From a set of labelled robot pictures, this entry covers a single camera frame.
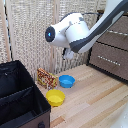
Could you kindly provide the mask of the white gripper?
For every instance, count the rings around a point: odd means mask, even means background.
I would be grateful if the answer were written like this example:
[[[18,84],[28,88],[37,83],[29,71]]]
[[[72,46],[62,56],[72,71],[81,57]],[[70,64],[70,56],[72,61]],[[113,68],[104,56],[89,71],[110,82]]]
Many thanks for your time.
[[[64,59],[72,59],[74,52],[70,48],[65,48],[63,51],[63,58]]]

